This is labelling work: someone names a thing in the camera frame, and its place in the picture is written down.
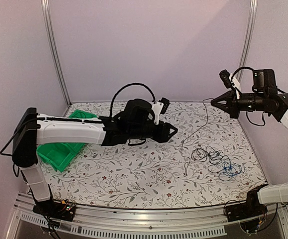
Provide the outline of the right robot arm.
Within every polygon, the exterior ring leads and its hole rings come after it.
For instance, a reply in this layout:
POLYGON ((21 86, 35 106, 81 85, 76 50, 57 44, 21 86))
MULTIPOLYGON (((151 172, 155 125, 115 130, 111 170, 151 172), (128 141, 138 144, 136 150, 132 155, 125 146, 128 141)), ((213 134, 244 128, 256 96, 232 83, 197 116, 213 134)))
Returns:
MULTIPOLYGON (((283 132, 286 134, 276 142, 285 142, 288 139, 288 93, 278 88, 274 70, 251 67, 247 69, 252 72, 252 91, 243 93, 236 79, 236 74, 243 69, 246 67, 240 67, 233 73, 227 70, 219 73, 228 91, 211 100, 211 105, 226 112, 232 119, 237 119, 241 112, 263 112, 272 116, 284 127, 283 132)), ((237 212, 252 217, 267 212, 268 204, 288 204, 288 182, 257 186, 247 193, 244 203, 227 207, 225 212, 228 215, 237 212)))

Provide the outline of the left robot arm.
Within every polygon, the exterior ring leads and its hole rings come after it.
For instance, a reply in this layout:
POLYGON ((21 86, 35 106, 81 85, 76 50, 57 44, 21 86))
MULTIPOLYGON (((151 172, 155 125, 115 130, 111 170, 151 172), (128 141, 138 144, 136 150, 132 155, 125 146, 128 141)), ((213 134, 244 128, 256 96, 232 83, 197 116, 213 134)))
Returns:
POLYGON ((115 146, 139 139, 142 143, 151 139, 168 142, 178 129, 160 120, 169 100, 162 98, 152 102, 143 99, 129 100, 123 111, 113 114, 113 102, 107 117, 77 119, 39 114, 36 108, 28 108, 16 126, 12 137, 0 150, 0 155, 11 157, 19 167, 33 198, 48 216, 59 211, 53 201, 51 189, 38 165, 36 149, 50 143, 88 143, 115 146))

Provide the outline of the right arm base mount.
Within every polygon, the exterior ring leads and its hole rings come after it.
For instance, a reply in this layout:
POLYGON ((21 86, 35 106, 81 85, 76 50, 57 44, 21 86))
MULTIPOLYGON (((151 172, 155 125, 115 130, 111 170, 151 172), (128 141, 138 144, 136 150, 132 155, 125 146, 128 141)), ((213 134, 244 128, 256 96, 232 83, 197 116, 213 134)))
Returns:
POLYGON ((247 193, 246 201, 243 203, 230 200, 230 202, 236 203, 231 205, 225 204, 223 209, 223 213, 227 217, 228 222, 256 217, 256 219, 252 221, 240 224, 241 229, 247 234, 257 233, 267 217, 267 206, 259 202, 257 195, 258 191, 258 189, 250 190, 247 193))

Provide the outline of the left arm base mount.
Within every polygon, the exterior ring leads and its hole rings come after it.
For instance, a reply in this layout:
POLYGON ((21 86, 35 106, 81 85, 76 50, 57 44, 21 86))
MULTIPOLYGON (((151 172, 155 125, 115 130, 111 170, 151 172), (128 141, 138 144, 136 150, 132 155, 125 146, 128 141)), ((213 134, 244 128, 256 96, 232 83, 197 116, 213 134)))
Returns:
POLYGON ((64 200, 56 202, 52 199, 35 202, 33 212, 54 219, 72 222, 75 216, 76 203, 64 200))

